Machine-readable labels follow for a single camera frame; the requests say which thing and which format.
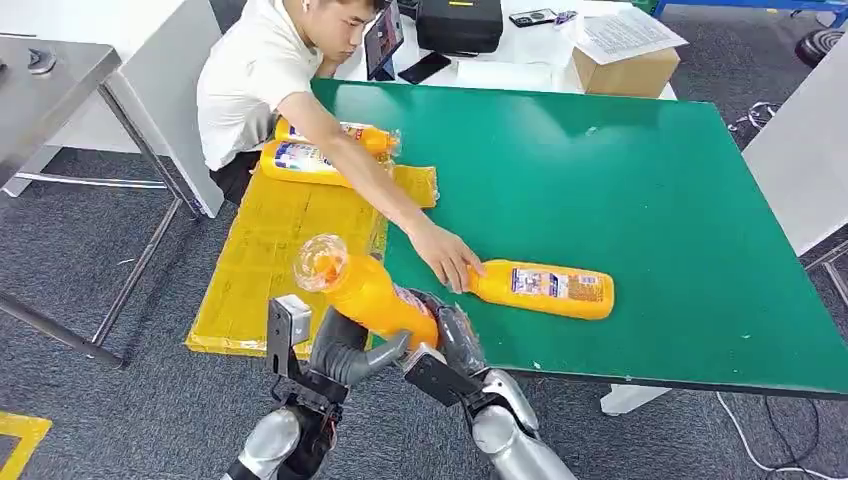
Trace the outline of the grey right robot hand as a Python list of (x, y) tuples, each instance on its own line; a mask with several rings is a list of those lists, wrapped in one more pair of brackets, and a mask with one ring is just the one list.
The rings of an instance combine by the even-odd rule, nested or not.
[(447, 364), (464, 375), (474, 377), (488, 369), (479, 336), (468, 315), (458, 304), (448, 304), (432, 293), (412, 289), (432, 313), (439, 332), (437, 349)]

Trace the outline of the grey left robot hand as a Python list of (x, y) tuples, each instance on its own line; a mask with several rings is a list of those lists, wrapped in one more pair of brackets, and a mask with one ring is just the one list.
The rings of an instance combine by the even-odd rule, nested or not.
[(400, 330), (365, 350), (368, 336), (367, 329), (329, 307), (313, 340), (310, 368), (345, 387), (354, 386), (403, 357), (412, 333)]

